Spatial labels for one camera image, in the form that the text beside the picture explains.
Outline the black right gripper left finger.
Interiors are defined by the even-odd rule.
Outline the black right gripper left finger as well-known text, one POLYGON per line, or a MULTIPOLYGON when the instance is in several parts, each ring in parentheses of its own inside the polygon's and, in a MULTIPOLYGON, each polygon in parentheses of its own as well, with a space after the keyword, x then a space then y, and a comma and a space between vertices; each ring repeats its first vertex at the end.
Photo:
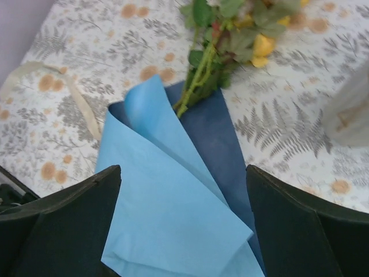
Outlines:
POLYGON ((101 257, 120 185, 110 166, 39 197, 1 170, 1 275, 114 276, 101 257))

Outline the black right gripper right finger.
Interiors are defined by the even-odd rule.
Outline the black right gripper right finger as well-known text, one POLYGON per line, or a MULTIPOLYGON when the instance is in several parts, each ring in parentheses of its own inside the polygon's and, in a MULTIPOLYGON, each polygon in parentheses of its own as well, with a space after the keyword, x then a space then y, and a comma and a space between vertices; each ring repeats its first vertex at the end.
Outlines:
POLYGON ((295 188, 256 166, 246 185, 267 276, 368 276, 368 214, 295 188))

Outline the blue wrapping paper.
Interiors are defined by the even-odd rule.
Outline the blue wrapping paper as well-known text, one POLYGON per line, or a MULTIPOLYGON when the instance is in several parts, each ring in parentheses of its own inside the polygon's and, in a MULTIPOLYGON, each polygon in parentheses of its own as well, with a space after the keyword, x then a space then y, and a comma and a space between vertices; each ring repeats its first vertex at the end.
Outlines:
POLYGON ((262 276, 159 76, 108 107, 96 169, 121 168, 102 262, 119 276, 262 276))

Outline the cream ribbon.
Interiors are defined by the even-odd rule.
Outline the cream ribbon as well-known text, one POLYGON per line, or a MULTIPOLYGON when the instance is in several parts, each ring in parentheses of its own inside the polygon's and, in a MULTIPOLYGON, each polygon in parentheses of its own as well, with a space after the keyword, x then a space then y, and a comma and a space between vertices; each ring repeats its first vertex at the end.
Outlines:
POLYGON ((95 140, 100 141, 101 140, 101 130, 98 120, 95 117, 95 114, 91 108, 91 106, 88 104, 88 102, 84 99, 81 91, 78 89, 78 87, 75 85, 74 80, 66 74, 62 74, 58 67, 47 65, 43 62, 38 61, 28 61, 16 69, 14 69, 12 72, 9 73, 6 80, 1 86, 1 100, 6 100, 8 96, 10 95, 13 88, 16 86, 16 84, 20 81, 22 77, 24 77, 27 74, 30 74, 32 72, 35 72, 37 70, 41 69, 48 69, 53 72, 57 72, 61 74, 61 79, 65 82, 70 95, 72 96, 74 102, 76 103, 77 107, 79 108, 82 116, 84 117, 84 120, 86 122, 87 128, 93 138, 95 140))

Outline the artificial flower bouquet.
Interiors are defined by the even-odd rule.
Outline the artificial flower bouquet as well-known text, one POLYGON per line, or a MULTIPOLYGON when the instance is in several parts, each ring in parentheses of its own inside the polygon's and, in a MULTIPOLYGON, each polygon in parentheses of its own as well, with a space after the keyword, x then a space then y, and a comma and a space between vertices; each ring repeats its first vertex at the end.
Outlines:
POLYGON ((189 68, 173 109, 181 117, 219 88, 231 85, 242 65, 262 68, 283 34, 308 1, 191 1, 180 8, 194 30, 189 68))

